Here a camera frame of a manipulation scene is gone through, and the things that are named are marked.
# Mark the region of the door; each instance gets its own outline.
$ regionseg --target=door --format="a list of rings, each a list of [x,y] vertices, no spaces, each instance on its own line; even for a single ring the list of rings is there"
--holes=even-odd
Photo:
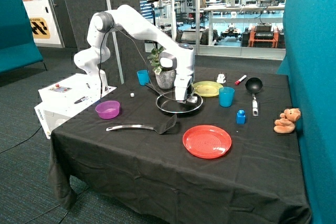
[[[64,47],[50,0],[23,0],[23,3],[36,45]]]

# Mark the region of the glass wall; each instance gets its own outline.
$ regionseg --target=glass wall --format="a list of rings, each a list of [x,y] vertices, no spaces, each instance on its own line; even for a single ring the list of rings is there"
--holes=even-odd
[[[198,55],[283,59],[286,0],[140,0],[142,15]],[[150,50],[153,44],[147,41]]]

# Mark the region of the brown teddy bear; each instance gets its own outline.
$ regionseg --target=brown teddy bear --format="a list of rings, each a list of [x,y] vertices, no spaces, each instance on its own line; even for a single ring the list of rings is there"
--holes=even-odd
[[[295,129],[295,123],[301,117],[300,109],[285,109],[280,114],[281,119],[275,120],[274,131],[281,134],[291,133]]]

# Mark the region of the red plate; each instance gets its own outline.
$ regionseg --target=red plate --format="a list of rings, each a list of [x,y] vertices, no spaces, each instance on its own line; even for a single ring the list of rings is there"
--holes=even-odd
[[[231,147],[230,135],[212,125],[199,125],[190,128],[183,135],[183,144],[196,157],[217,158]]]

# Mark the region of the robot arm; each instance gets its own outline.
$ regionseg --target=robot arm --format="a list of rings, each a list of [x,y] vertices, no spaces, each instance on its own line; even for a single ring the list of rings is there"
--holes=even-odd
[[[107,33],[116,31],[116,28],[123,28],[135,39],[154,40],[166,48],[160,54],[160,64],[164,68],[176,69],[175,98],[178,101],[186,100],[187,90],[194,81],[193,47],[174,42],[128,5],[94,14],[88,32],[88,43],[91,48],[75,55],[76,65],[97,81],[100,47],[102,46],[101,62],[104,62],[110,57],[110,51],[106,47]]]

